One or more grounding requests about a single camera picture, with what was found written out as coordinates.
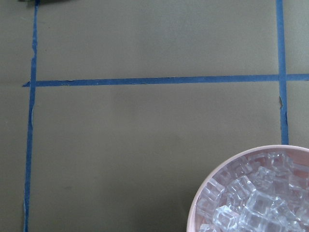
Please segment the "pink bowl of ice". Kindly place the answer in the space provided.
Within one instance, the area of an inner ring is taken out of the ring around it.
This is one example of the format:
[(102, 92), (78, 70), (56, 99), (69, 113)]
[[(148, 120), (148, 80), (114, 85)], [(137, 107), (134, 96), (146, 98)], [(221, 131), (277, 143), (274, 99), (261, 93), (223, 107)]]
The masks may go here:
[(189, 232), (306, 232), (309, 151), (268, 145), (215, 168), (192, 202)]

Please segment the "grey folded cloth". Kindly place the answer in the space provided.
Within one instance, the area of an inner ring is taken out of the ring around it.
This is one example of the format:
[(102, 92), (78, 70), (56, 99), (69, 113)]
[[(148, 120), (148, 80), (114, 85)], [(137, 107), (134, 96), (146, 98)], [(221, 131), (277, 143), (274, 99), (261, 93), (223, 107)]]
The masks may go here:
[[(19, 2), (34, 2), (35, 0), (18, 0)], [(39, 0), (40, 3), (43, 4), (51, 4), (51, 3), (58, 3), (58, 2), (66, 2), (68, 0)]]

